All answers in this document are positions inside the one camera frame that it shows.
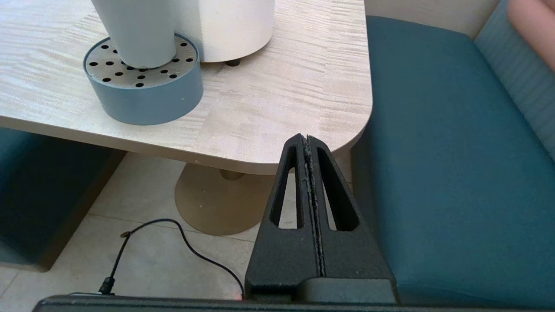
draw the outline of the table top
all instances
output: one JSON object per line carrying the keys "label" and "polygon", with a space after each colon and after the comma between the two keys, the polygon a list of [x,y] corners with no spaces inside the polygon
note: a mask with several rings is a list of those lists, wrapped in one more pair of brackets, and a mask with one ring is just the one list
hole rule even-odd
{"label": "table top", "polygon": [[169,123],[109,117],[82,68],[107,37],[90,0],[0,3],[0,127],[252,174],[296,133],[334,153],[372,111],[364,0],[276,0],[274,35],[238,67],[203,64],[204,97]]}

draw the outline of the tile floor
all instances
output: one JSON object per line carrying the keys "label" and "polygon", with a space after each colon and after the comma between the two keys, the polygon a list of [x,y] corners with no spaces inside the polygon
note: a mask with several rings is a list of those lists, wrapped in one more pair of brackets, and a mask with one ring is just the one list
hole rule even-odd
{"label": "tile floor", "polygon": [[[337,161],[352,182],[350,155]],[[258,226],[230,236],[206,235],[189,226],[177,212],[173,195],[184,166],[176,160],[128,153],[49,272],[0,267],[0,312],[30,312],[51,295],[97,291],[112,269],[122,243],[119,235],[158,218],[180,221],[193,247],[243,280]],[[287,184],[285,226],[295,219],[293,181]],[[113,291],[118,295],[219,299],[240,295],[230,275],[187,249],[174,224],[137,232],[115,277]]]}

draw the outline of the table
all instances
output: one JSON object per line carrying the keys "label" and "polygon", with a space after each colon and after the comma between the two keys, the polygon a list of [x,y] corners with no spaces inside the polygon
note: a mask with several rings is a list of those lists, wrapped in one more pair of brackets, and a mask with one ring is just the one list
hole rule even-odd
{"label": "table", "polygon": [[288,138],[310,134],[341,153],[372,111],[363,0],[276,0],[266,47],[237,67],[203,64],[199,105],[151,126],[109,117],[83,72],[87,50],[107,37],[89,0],[0,9],[0,126],[187,162],[176,204],[210,234],[260,221]]}

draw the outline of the perforated metal plate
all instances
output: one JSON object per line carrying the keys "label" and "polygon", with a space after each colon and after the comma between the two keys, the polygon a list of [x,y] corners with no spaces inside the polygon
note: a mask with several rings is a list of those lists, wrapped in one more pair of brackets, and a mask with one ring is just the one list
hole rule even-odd
{"label": "perforated metal plate", "polygon": [[175,36],[177,53],[172,61],[158,68],[137,69],[125,64],[111,39],[98,44],[85,60],[91,79],[111,87],[138,89],[170,83],[191,71],[197,55],[193,45]]}

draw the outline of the black foot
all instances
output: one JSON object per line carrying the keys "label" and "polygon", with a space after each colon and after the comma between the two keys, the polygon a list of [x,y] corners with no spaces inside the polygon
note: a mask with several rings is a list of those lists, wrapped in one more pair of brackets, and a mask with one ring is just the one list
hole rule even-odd
{"label": "black foot", "polygon": [[232,59],[230,61],[225,62],[225,64],[227,66],[235,67],[235,66],[238,66],[239,64],[241,64],[241,59],[240,58]]}

